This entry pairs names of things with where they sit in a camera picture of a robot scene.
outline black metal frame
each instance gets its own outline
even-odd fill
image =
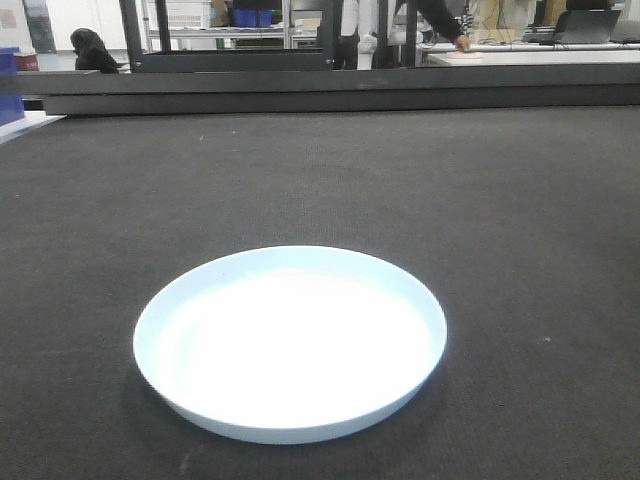
[[[330,70],[333,67],[333,0],[324,2],[319,47],[300,50],[172,51],[166,0],[156,0],[161,49],[145,54],[135,0],[120,0],[120,9],[134,73]]]

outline storage bin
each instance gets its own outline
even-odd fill
[[[0,75],[16,75],[18,67],[14,53],[17,47],[0,48]],[[24,118],[24,105],[20,95],[0,95],[0,125]]]
[[[232,27],[270,27],[271,10],[253,10],[248,8],[231,8]]]

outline white wall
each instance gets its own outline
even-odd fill
[[[0,21],[0,47],[20,47],[21,52],[33,53],[22,1],[0,0],[0,15],[5,20]]]
[[[47,0],[47,7],[56,49],[73,50],[71,33],[76,28],[90,28],[108,50],[126,50],[118,0]]]

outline laptop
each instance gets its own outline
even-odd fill
[[[532,34],[528,41],[542,45],[608,43],[620,10],[571,10],[558,18],[553,33]]]

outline black carpet surface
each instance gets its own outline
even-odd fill
[[[640,478],[640,108],[65,119],[0,145],[0,478]],[[328,245],[447,316],[419,394],[360,433],[199,429],[138,373],[176,276]]]

